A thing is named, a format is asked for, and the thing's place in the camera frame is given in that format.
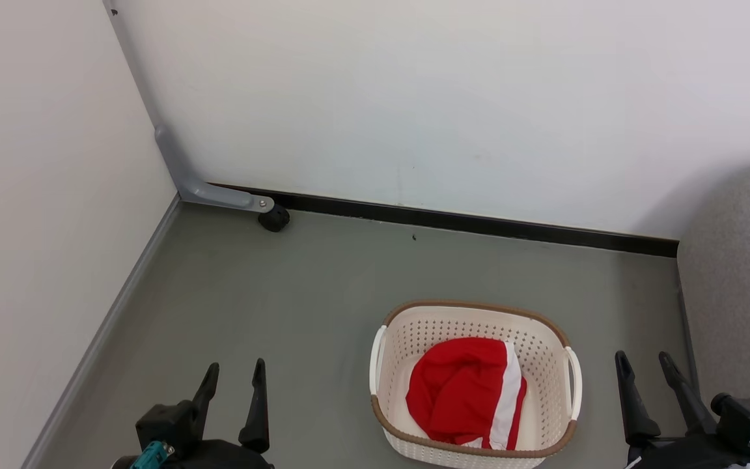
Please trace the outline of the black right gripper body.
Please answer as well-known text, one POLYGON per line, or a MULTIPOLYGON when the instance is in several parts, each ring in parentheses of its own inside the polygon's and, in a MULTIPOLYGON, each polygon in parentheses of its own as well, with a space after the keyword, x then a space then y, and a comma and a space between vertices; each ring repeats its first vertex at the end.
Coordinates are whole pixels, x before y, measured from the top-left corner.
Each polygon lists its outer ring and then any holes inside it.
POLYGON ((628 468, 729 468, 750 464, 750 398, 719 393, 711 409, 719 417, 715 434, 655 438, 631 448, 628 468))

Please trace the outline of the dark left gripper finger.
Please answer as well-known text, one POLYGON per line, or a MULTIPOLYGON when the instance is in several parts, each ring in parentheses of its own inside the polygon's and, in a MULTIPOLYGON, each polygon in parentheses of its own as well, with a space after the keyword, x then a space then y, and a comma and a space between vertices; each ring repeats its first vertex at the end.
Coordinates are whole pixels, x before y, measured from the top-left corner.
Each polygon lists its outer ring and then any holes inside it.
POLYGON ((252 401, 246 423, 239 431, 239 444, 258 454, 270 448, 267 366, 262 358, 257 359, 252 377, 252 401))
POLYGON ((216 395, 219 371, 220 365, 218 363, 212 363, 209 365, 204 377, 202 378, 202 382, 194 395, 193 406, 195 406, 195 410, 193 414, 193 423, 196 434, 204 433, 210 401, 216 395))

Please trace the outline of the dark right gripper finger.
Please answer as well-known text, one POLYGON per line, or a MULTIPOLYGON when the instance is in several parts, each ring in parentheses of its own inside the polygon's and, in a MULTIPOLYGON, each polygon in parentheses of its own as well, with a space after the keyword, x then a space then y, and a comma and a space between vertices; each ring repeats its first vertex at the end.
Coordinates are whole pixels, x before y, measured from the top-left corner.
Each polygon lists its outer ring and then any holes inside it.
POLYGON ((715 434, 716 419, 702 403, 699 394, 679 371, 678 366, 667 351, 659 353, 659 364, 667 385, 674 392, 676 401, 678 401, 682 418, 687 427, 686 436, 688 434, 715 434))
POLYGON ((636 386, 636 375, 627 354, 619 350, 614 354, 617 389, 621 401, 623 433, 631 448, 645 448, 650 440, 661 436, 657 422, 650 418, 636 386))

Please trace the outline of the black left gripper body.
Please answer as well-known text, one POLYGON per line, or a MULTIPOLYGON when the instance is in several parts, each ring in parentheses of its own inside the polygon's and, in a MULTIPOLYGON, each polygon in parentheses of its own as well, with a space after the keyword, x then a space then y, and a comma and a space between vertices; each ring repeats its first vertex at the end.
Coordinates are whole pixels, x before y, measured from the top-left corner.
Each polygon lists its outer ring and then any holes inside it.
POLYGON ((196 434, 195 406, 181 401, 173 406, 155 405, 136 423, 143 439, 137 456, 122 456, 113 468, 273 468, 263 454, 227 440, 205 440, 196 434))

